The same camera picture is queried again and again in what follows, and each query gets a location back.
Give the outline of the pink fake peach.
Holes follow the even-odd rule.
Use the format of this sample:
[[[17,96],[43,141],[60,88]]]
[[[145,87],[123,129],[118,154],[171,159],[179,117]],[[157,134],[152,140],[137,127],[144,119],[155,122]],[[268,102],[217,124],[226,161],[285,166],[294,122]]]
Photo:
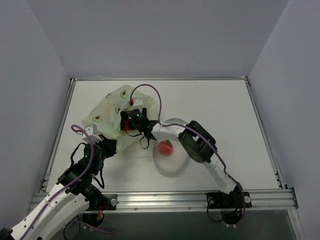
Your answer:
[[[165,157],[170,156],[174,151],[173,144],[170,140],[162,140],[158,143],[156,149],[160,155]]]

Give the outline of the red yellow fake pear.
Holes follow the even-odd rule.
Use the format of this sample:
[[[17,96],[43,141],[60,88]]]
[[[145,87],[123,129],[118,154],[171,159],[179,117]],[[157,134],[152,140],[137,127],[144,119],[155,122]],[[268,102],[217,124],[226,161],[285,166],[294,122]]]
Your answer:
[[[129,120],[126,120],[125,122],[124,122],[124,129],[127,131],[127,130],[130,130],[130,122],[129,122]]]

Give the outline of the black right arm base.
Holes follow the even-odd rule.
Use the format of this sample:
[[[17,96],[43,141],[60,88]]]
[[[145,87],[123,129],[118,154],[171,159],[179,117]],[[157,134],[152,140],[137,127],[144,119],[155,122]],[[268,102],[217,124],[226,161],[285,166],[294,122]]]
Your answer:
[[[214,223],[223,223],[226,227],[236,228],[243,220],[246,210],[252,206],[248,192],[232,191],[230,194],[226,194],[217,191],[206,193],[208,218]],[[209,213],[210,210],[220,210],[219,219],[214,219]]]

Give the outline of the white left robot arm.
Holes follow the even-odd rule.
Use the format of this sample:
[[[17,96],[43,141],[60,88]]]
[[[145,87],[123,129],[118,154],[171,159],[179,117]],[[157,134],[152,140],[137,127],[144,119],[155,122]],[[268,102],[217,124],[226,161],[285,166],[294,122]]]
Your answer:
[[[104,210],[115,210],[117,195],[102,192],[93,185],[93,177],[104,166],[104,160],[116,154],[116,141],[103,140],[86,144],[83,158],[73,163],[58,178],[46,197],[20,223],[0,231],[2,240],[49,240],[62,227],[84,211],[95,211],[85,225],[98,227]]]

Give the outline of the green avocado-print plastic bag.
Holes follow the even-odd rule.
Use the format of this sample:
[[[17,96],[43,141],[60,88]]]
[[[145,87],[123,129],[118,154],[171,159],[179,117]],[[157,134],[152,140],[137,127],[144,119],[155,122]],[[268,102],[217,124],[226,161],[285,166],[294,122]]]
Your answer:
[[[123,85],[120,88],[108,93],[99,104],[82,120],[83,127],[88,125],[96,125],[98,135],[103,140],[117,140],[116,152],[121,153],[125,148],[131,145],[137,138],[128,136],[121,130],[121,112],[131,111],[133,109],[129,104],[130,95],[133,99],[142,99],[143,106],[147,109],[147,118],[150,120],[158,119],[158,107],[156,100],[151,96],[141,93],[138,90],[133,91],[130,85]]]

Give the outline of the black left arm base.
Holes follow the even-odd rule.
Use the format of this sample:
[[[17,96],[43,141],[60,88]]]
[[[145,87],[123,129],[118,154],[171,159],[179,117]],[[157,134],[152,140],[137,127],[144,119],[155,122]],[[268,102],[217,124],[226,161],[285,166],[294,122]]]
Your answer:
[[[117,194],[102,194],[89,200],[89,213],[82,214],[82,221],[93,227],[99,227],[104,221],[104,211],[115,211],[118,204]]]

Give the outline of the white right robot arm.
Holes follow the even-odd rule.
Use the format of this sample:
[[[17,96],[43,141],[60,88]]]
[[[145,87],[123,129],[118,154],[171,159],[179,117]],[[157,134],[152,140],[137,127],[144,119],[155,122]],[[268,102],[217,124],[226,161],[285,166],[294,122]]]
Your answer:
[[[139,109],[120,112],[122,130],[137,130],[148,141],[179,142],[188,156],[204,165],[222,193],[223,203],[234,206],[243,197],[241,185],[227,173],[227,166],[218,154],[216,140],[197,122],[162,123],[150,120]]]

